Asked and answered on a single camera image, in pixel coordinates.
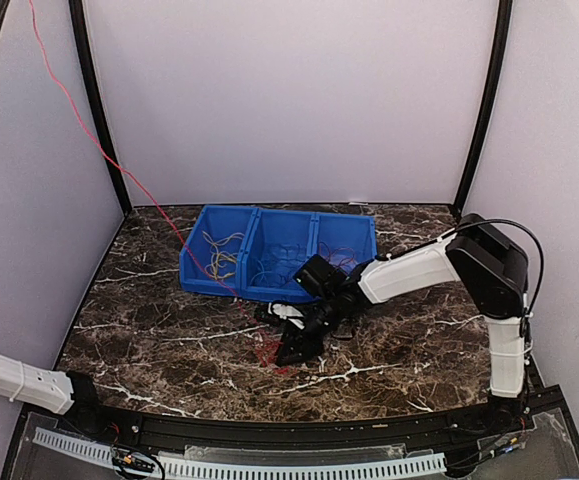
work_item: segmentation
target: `blue plastic storage bin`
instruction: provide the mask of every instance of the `blue plastic storage bin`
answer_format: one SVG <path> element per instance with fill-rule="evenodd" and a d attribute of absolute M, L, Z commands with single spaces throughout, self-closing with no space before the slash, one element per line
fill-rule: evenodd
<path fill-rule="evenodd" d="M 223 278 L 239 297 L 263 302 L 312 300 L 293 275 L 316 253 L 346 272 L 377 253 L 371 217 L 218 205 L 202 210 L 187 244 L 210 275 Z M 218 251 L 223 256 L 213 272 Z M 198 268 L 186 248 L 180 283 L 189 292 L 233 295 Z"/>
<path fill-rule="evenodd" d="M 250 236 L 257 214 L 258 209 L 251 207 L 207 205 L 203 208 L 187 238 L 187 245 L 198 263 L 203 268 L 211 264 L 211 244 L 204 237 L 203 232 L 208 234 L 214 242 L 225 242 L 219 247 L 220 251 L 230 253 L 238 260 L 242 258 L 246 240 Z M 221 264 L 224 267 L 219 269 L 218 275 L 226 277 L 222 280 L 223 283 L 234 289 L 240 296 L 241 269 L 238 262 L 223 261 Z M 180 252 L 180 283 L 188 292 L 233 296 L 232 292 L 198 268 L 186 248 Z"/>
<path fill-rule="evenodd" d="M 313 255 L 316 215 L 263 210 L 258 213 L 242 259 L 243 298 L 307 302 L 312 298 L 293 279 Z"/>
<path fill-rule="evenodd" d="M 356 265 L 375 258 L 378 253 L 373 218 L 319 213 L 314 253 L 350 273 Z"/>

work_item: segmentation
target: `brown marble tabletop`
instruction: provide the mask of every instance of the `brown marble tabletop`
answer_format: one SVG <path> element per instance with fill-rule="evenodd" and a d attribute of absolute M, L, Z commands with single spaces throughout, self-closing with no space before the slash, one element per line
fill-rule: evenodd
<path fill-rule="evenodd" d="M 451 228 L 444 206 L 272 205 L 372 215 L 379 252 Z M 168 207 L 187 235 L 201 207 Z M 90 374 L 107 405 L 216 420 L 333 421 L 446 410 L 486 400 L 487 332 L 460 283 L 402 295 L 329 338 L 319 360 L 283 374 L 260 364 L 254 302 L 184 292 L 180 242 L 138 208 L 107 255 L 59 368 Z"/>

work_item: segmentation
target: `wire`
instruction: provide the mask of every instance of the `wire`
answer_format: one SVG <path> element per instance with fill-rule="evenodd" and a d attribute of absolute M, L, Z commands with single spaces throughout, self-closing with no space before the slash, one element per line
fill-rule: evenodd
<path fill-rule="evenodd" d="M 221 269 L 229 267 L 228 264 L 233 264 L 234 266 L 238 263 L 238 255 L 230 253 L 224 250 L 220 250 L 220 247 L 226 246 L 231 240 L 236 239 L 242 242 L 245 237 L 244 233 L 233 233 L 230 236 L 223 238 L 222 240 L 215 241 L 211 238 L 211 235 L 203 230 L 202 236 L 205 241 L 211 245 L 209 251 L 211 252 L 211 263 L 205 266 L 205 272 L 214 280 L 226 280 L 227 278 L 236 275 L 235 267 L 233 271 L 224 274 L 220 273 Z"/>
<path fill-rule="evenodd" d="M 121 448 L 123 450 L 126 450 L 127 452 L 119 452 L 118 448 Z M 158 470 L 160 471 L 160 480 L 166 480 L 166 472 L 165 472 L 165 467 L 162 465 L 162 463 L 160 462 L 160 460 L 158 460 L 158 458 L 155 455 L 151 455 L 150 453 L 147 452 L 143 452 L 142 450 L 139 450 L 135 447 L 129 447 L 127 445 L 120 445 L 120 444 L 114 444 L 111 447 L 111 452 L 113 455 L 113 459 L 112 459 L 112 466 L 114 469 L 114 472 L 116 473 L 116 475 L 128 479 L 128 480 L 143 480 L 145 478 L 149 478 L 151 476 L 151 473 L 148 472 L 144 472 L 147 473 L 147 475 L 138 475 L 135 473 L 131 473 L 127 471 L 127 467 L 125 465 L 123 465 L 122 462 L 122 458 L 131 458 L 133 456 L 135 456 L 135 454 L 139 454 L 142 455 L 143 457 L 145 457 L 147 460 L 149 460 L 151 463 L 153 463 L 155 466 L 158 467 Z"/>
<path fill-rule="evenodd" d="M 504 218 L 494 218 L 494 219 L 490 219 L 490 220 L 481 220 L 478 222 L 458 226 L 455 229 L 450 230 L 449 232 L 443 234 L 440 238 L 445 239 L 445 238 L 453 235 L 454 233 L 460 233 L 460 232 L 464 232 L 465 230 L 469 230 L 470 228 L 480 227 L 482 225 L 492 225 L 492 224 L 510 225 L 512 227 L 516 227 L 516 228 L 522 230 L 527 235 L 529 235 L 529 237 L 531 237 L 533 242 L 536 244 L 536 248 L 538 249 L 538 255 L 540 256 L 540 271 L 538 273 L 538 281 L 536 282 L 536 289 L 533 292 L 533 298 L 531 299 L 531 302 L 529 303 L 529 308 L 528 308 L 527 313 L 526 313 L 526 315 L 528 316 L 529 314 L 531 314 L 533 312 L 533 307 L 536 304 L 536 300 L 538 299 L 538 294 L 540 293 L 540 287 L 542 286 L 542 278 L 544 277 L 544 273 L 545 273 L 545 254 L 544 254 L 544 251 L 542 250 L 542 245 L 540 244 L 540 240 L 538 240 L 538 237 L 536 237 L 536 235 L 534 235 L 534 233 L 531 230 L 529 230 L 527 227 L 525 227 L 524 225 L 522 225 L 518 222 L 514 222 L 513 220 L 507 220 Z"/>
<path fill-rule="evenodd" d="M 468 457 L 465 457 L 462 460 L 454 462 L 450 465 L 447 465 L 447 468 L 456 468 L 457 465 L 461 465 L 465 462 L 468 462 L 472 458 L 480 456 L 481 453 L 484 453 L 485 451 L 487 451 L 488 449 L 493 447 L 496 443 L 498 443 L 502 438 L 504 438 L 504 436 L 507 435 L 511 431 L 511 428 L 513 427 L 513 425 L 514 425 L 514 422 L 511 422 L 511 424 L 507 428 L 505 428 L 505 430 L 500 435 L 498 435 L 496 438 L 491 440 L 484 447 L 480 448 L 476 453 L 471 454 Z"/>
<path fill-rule="evenodd" d="M 194 253 L 191 251 L 191 249 L 189 248 L 189 246 L 187 245 L 187 243 L 185 242 L 184 237 L 182 236 L 182 234 L 180 233 L 180 231 L 178 230 L 178 228 L 176 227 L 176 225 L 173 223 L 173 221 L 171 220 L 171 218 L 169 217 L 169 215 L 167 215 L 167 212 L 164 211 L 164 209 L 160 206 L 160 204 L 156 201 L 156 199 L 154 198 L 154 196 L 151 194 L 151 192 L 149 192 L 149 190 L 147 190 L 144 185 L 142 185 L 142 183 L 140 183 L 140 181 L 134 176 L 133 173 L 131 173 L 129 170 L 127 170 L 126 168 L 122 167 L 119 163 L 117 163 L 116 161 L 114 161 L 109 155 L 107 155 L 107 152 L 105 152 L 104 148 L 102 148 L 102 145 L 100 145 L 100 142 L 98 141 L 98 139 L 93 135 L 93 133 L 91 133 L 91 131 L 87 128 L 87 126 L 85 125 L 84 121 L 82 120 L 82 117 L 80 115 L 80 111 L 78 110 L 78 107 L 76 106 L 75 101 L 73 100 L 73 97 L 71 96 L 71 94 L 69 93 L 69 90 L 67 90 L 67 87 L 64 86 L 64 84 L 56 77 L 56 75 L 53 73 L 53 70 L 51 68 L 51 65 L 49 63 L 49 58 L 47 55 L 47 50 L 45 48 L 45 44 L 42 41 L 42 38 L 40 37 L 40 31 L 38 30 L 38 23 L 36 21 L 36 9 L 34 7 L 34 3 L 33 0 L 28 0 L 29 3 L 29 7 L 31 9 L 31 19 L 32 19 L 32 24 L 33 24 L 33 31 L 34 31 L 34 35 L 36 37 L 36 41 L 38 42 L 38 45 L 40 47 L 40 51 L 42 54 L 42 58 L 45 64 L 45 67 L 47 69 L 47 72 L 49 73 L 49 76 L 51 77 L 51 79 L 54 81 L 54 83 L 56 85 L 58 85 L 58 87 L 60 87 L 60 89 L 62 90 L 62 92 L 65 94 L 65 96 L 67 97 L 67 100 L 69 101 L 69 104 L 71 105 L 71 109 L 73 110 L 74 115 L 76 116 L 76 119 L 78 120 L 78 123 L 80 124 L 80 127 L 82 128 L 82 130 L 85 132 L 85 134 L 89 137 L 89 139 L 93 142 L 93 144 L 98 148 L 98 150 L 100 151 L 100 153 L 102 154 L 102 156 L 104 157 L 104 159 L 109 162 L 111 165 L 113 165 L 115 168 L 117 168 L 118 170 L 120 170 L 120 172 L 124 173 L 127 177 L 129 177 L 131 179 L 131 181 L 136 184 L 136 186 L 147 196 L 147 198 L 149 198 L 149 200 L 154 204 L 154 206 L 156 207 L 156 209 L 158 210 L 158 212 L 162 215 L 162 217 L 165 219 L 165 221 L 169 224 L 169 226 L 173 229 L 173 231 L 175 232 L 176 236 L 178 237 L 178 239 L 180 240 L 180 242 L 182 243 L 182 248 L 183 250 L 186 250 L 187 253 L 189 254 L 189 257 L 191 258 L 191 260 L 194 262 L 194 264 L 198 267 L 198 269 L 203 272 L 205 275 L 207 275 L 207 277 L 211 278 L 211 276 L 208 274 L 208 272 L 204 269 L 204 267 L 200 264 L 200 262 L 198 261 L 198 259 L 196 258 L 196 256 L 194 255 Z M 225 288 L 229 293 L 231 293 L 236 299 L 238 298 L 238 292 L 230 287 L 229 285 L 227 285 L 226 283 L 224 283 L 222 280 L 219 279 L 213 279 L 216 281 L 216 283 L 218 283 L 218 285 L 220 285 L 221 287 Z M 241 305 L 241 302 L 236 302 L 236 306 L 238 307 L 238 309 L 240 310 L 240 312 L 242 313 L 242 315 L 249 320 L 250 322 L 253 322 L 254 324 L 258 324 L 258 322 L 255 320 L 255 318 L 253 318 L 251 315 L 249 315 L 249 313 L 244 309 L 244 307 Z M 274 341 L 273 339 L 269 338 L 269 335 L 267 334 L 267 332 L 265 331 L 261 331 L 260 332 L 261 336 L 262 336 L 262 340 L 263 343 L 265 344 L 270 344 L 270 345 L 274 345 L 277 346 L 280 345 L 280 342 Z M 275 358 L 273 356 L 273 354 L 271 355 L 266 355 L 266 356 L 261 356 L 258 355 L 258 360 L 260 361 L 260 363 L 263 366 L 270 366 L 275 362 Z M 274 372 L 276 373 L 286 373 L 288 372 L 289 369 L 287 368 L 278 368 L 278 369 L 274 369 Z"/>

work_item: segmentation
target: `white wall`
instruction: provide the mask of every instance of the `white wall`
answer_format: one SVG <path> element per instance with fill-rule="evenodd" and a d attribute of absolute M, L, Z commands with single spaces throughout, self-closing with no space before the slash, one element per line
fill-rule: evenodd
<path fill-rule="evenodd" d="M 119 158 L 165 204 L 452 202 L 497 3 L 86 1 Z"/>
<path fill-rule="evenodd" d="M 56 74 L 89 124 L 67 2 L 35 0 Z M 95 148 L 47 75 L 26 0 L 0 39 L 0 353 L 52 367 L 121 221 Z M 0 398 L 0 472 L 19 404 Z"/>
<path fill-rule="evenodd" d="M 545 381 L 563 387 L 579 428 L 578 1 L 515 3 L 467 211 L 517 219 L 544 243 L 535 354 Z"/>

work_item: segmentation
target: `red cable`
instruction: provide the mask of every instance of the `red cable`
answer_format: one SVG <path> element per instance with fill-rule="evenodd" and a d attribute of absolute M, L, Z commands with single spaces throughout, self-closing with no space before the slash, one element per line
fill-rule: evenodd
<path fill-rule="evenodd" d="M 236 299 L 238 298 L 238 293 L 231 288 L 229 285 L 227 285 L 226 283 L 224 283 L 222 280 L 219 280 L 217 278 L 212 277 L 211 275 L 209 275 L 206 270 L 202 267 L 202 265 L 200 264 L 200 262 L 198 261 L 198 259 L 196 258 L 196 256 L 193 254 L 193 252 L 191 251 L 191 249 L 189 248 L 189 246 L 187 245 L 187 242 L 185 242 L 184 237 L 182 236 L 182 234 L 180 233 L 180 231 L 178 230 L 178 228 L 176 227 L 176 225 L 173 223 L 173 221 L 171 220 L 171 218 L 169 218 L 169 215 L 167 215 L 167 212 L 165 212 L 163 210 L 163 208 L 160 206 L 160 204 L 156 201 L 156 199 L 154 198 L 154 196 L 151 194 L 151 192 L 149 192 L 149 190 L 147 190 L 142 183 L 140 183 L 140 181 L 134 176 L 133 173 L 131 173 L 129 170 L 127 170 L 126 168 L 120 166 L 120 164 L 118 164 L 117 162 L 115 162 L 109 155 L 107 155 L 107 153 L 105 152 L 105 150 L 102 148 L 102 145 L 100 145 L 100 142 L 98 141 L 98 139 L 91 133 L 91 131 L 87 128 L 87 126 L 85 125 L 85 123 L 82 120 L 82 117 L 80 116 L 80 112 L 78 111 L 78 107 L 76 107 L 76 103 L 74 102 L 71 94 L 69 93 L 69 90 L 67 90 L 67 87 L 65 87 L 63 85 L 63 83 L 58 80 L 58 78 L 56 77 L 56 75 L 53 73 L 53 70 L 51 69 L 51 65 L 49 64 L 49 58 L 47 56 L 47 50 L 45 48 L 45 44 L 42 41 L 42 38 L 40 37 L 40 32 L 38 30 L 38 24 L 36 22 L 36 9 L 34 7 L 33 4 L 33 0 L 29 0 L 29 6 L 31 7 L 31 18 L 32 18 L 32 22 L 33 22 L 33 32 L 36 36 L 36 40 L 38 41 L 38 45 L 40 46 L 40 50 L 42 52 L 42 58 L 44 60 L 45 63 L 45 67 L 47 68 L 47 71 L 49 72 L 49 76 L 51 77 L 51 79 L 56 83 L 56 85 L 58 85 L 60 87 L 60 89 L 63 91 L 63 93 L 66 95 L 67 99 L 69 100 L 69 103 L 71 104 L 71 108 L 73 110 L 73 113 L 76 115 L 76 119 L 78 120 L 78 123 L 80 124 L 80 127 L 84 130 L 84 132 L 87 134 L 87 136 L 91 139 L 91 141 L 94 143 L 94 145 L 96 147 L 98 147 L 98 150 L 100 150 L 100 153 L 102 154 L 102 156 L 104 157 L 104 159 L 106 161 L 108 161 L 109 163 L 111 163 L 114 167 L 116 167 L 118 170 L 120 170 L 120 172 L 124 173 L 125 175 L 127 175 L 132 181 L 133 183 L 136 184 L 136 186 L 142 190 L 142 192 L 147 195 L 147 197 L 149 198 L 149 200 L 154 204 L 154 206 L 158 209 L 158 212 L 160 212 L 160 214 L 164 217 L 164 219 L 166 220 L 166 222 L 171 226 L 171 228 L 173 228 L 173 231 L 176 233 L 176 235 L 178 236 L 178 238 L 180 239 L 180 242 L 182 243 L 182 248 L 187 250 L 187 253 L 189 254 L 189 256 L 191 257 L 191 259 L 193 260 L 193 262 L 196 264 L 196 266 L 198 267 L 198 269 L 200 269 L 201 272 L 203 272 L 207 277 L 209 277 L 210 279 L 214 280 L 216 283 L 218 283 L 220 286 L 226 288 L 229 293 L 231 293 Z M 240 312 L 244 315 L 245 318 L 247 318 L 248 320 L 254 322 L 254 323 L 258 323 L 256 322 L 256 320 L 251 317 L 251 315 L 249 315 L 247 313 L 247 311 L 242 307 L 242 305 L 240 304 L 240 302 L 236 302 L 238 308 L 240 309 Z M 263 365 L 267 366 L 270 364 L 274 363 L 274 358 L 273 358 L 273 352 L 269 355 L 268 352 L 268 348 L 270 349 L 271 347 L 275 347 L 274 348 L 274 352 L 277 349 L 277 347 L 280 345 L 280 342 L 277 342 L 275 340 L 272 340 L 269 338 L 267 332 L 262 331 L 262 336 L 263 336 L 263 343 L 266 344 L 267 348 L 264 349 L 257 349 L 257 353 L 258 353 L 258 360 L 260 361 L 260 363 L 262 363 Z"/>

